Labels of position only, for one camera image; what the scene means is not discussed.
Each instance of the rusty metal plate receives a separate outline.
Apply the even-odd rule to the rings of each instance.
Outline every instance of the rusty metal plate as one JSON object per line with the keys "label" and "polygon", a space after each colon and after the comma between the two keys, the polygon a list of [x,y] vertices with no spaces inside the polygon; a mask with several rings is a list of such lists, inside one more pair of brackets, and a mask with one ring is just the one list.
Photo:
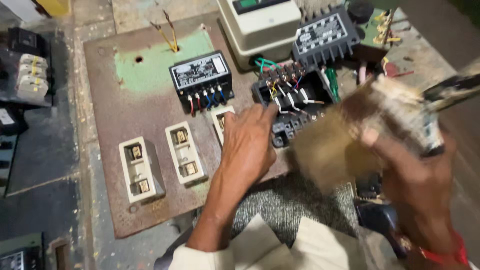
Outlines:
{"label": "rusty metal plate", "polygon": [[[84,44],[116,238],[127,237],[202,206],[210,179],[220,163],[221,148],[210,112],[204,110],[192,117],[181,108],[168,73],[168,67],[174,61],[197,56],[189,50],[222,50],[232,70],[235,91],[235,98],[229,100],[228,105],[240,112],[253,104],[251,86],[257,78],[253,73],[240,74],[235,68],[218,18],[219,13],[213,12],[174,23],[179,54],[182,53],[179,57],[183,59],[172,57],[174,53],[168,50],[153,27]],[[170,36],[168,25],[163,25],[162,29]],[[196,45],[201,48],[192,48],[192,40],[197,40]],[[208,181],[192,186],[179,183],[165,136],[166,127],[182,121],[188,121],[200,158],[210,176]],[[155,144],[167,194],[155,201],[133,204],[136,210],[131,211],[118,144],[138,136]],[[289,171],[287,151],[280,149],[277,156],[276,163],[263,180]]]}

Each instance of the red wire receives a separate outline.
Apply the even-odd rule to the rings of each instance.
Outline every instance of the red wire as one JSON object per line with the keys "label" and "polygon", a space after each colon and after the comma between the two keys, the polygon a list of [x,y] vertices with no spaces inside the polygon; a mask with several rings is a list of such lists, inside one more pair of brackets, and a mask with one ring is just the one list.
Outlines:
{"label": "red wire", "polygon": [[197,102],[198,102],[198,109],[202,111],[202,106],[200,105],[200,98],[197,98]]}
{"label": "red wire", "polygon": [[192,114],[192,116],[195,115],[194,111],[193,111],[193,99],[190,99],[190,105],[192,107],[192,110],[190,111],[190,113]]}

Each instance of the fingernail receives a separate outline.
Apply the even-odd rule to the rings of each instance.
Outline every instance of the fingernail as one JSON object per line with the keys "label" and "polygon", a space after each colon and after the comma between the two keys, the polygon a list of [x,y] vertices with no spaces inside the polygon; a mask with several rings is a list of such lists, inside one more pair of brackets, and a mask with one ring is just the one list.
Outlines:
{"label": "fingernail", "polygon": [[366,146],[372,147],[373,144],[378,139],[378,131],[372,128],[365,128],[360,136],[360,141],[362,141]]}

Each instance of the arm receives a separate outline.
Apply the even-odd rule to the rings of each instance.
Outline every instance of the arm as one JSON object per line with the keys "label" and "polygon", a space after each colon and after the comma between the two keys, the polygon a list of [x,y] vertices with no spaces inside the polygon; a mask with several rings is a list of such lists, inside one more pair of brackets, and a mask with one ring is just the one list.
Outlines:
{"label": "arm", "polygon": [[450,136],[443,136],[445,153],[421,160],[395,139],[381,136],[375,130],[368,129],[361,137],[362,142],[388,164],[383,188],[397,211],[402,233],[413,245],[446,256],[445,263],[438,264],[419,252],[408,252],[410,269],[470,269],[453,256],[460,248],[450,218],[456,144]]}
{"label": "arm", "polygon": [[275,105],[264,110],[255,104],[239,115],[225,114],[222,159],[187,247],[205,252],[227,248],[238,203],[275,162],[270,133],[277,112]]}

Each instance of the printed label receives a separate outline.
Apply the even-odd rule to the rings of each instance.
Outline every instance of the printed label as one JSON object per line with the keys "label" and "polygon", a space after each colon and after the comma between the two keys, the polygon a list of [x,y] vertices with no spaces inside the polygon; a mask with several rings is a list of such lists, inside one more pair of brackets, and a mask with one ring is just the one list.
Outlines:
{"label": "printed label", "polygon": [[3,125],[14,124],[15,121],[8,115],[6,109],[0,109],[0,121]]}
{"label": "printed label", "polygon": [[218,53],[173,67],[172,73],[177,89],[182,89],[220,77],[223,74],[227,74],[228,71],[225,68],[225,61]]}
{"label": "printed label", "polygon": [[347,31],[338,14],[333,14],[311,25],[297,30],[297,50],[299,54],[309,52],[347,36]]}

